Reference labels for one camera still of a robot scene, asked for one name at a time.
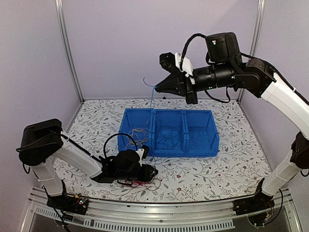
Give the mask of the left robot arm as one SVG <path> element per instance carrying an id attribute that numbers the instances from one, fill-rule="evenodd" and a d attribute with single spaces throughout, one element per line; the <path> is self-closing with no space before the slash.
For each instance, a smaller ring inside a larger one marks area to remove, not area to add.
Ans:
<path id="1" fill-rule="evenodd" d="M 134 146 L 115 156 L 104 153 L 95 157 L 74 142 L 56 118 L 26 126 L 16 151 L 20 161 L 34 172 L 62 210 L 69 209 L 72 200 L 65 194 L 65 184 L 56 174 L 51 157 L 65 161 L 93 181 L 103 184 L 121 180 L 149 182 L 158 174 L 154 166 L 142 162 L 148 155 L 148 146 Z"/>

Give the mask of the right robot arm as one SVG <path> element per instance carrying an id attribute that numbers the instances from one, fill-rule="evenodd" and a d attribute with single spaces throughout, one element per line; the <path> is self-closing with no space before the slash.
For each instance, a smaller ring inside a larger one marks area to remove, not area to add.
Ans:
<path id="1" fill-rule="evenodd" d="M 309 167 L 309 103 L 269 62 L 248 56 L 239 49 L 233 32 L 204 36 L 207 46 L 206 67 L 193 68 L 186 58 L 188 44 L 181 53 L 163 53 L 161 67 L 169 75 L 155 86 L 159 93 L 185 98 L 197 104 L 197 93 L 215 88 L 246 89 L 285 115 L 299 130 L 286 158 L 262 179 L 250 199 L 254 211 L 261 210 L 282 186 Z"/>

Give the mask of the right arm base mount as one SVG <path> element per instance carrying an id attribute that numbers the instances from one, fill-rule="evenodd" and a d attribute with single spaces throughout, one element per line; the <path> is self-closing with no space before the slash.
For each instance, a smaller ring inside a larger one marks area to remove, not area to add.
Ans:
<path id="1" fill-rule="evenodd" d="M 262 186 L 258 185 L 252 197 L 233 201 L 233 211 L 236 215 L 253 213 L 248 221 L 255 227 L 263 227 L 273 215 L 275 203 L 272 196 L 262 193 Z"/>

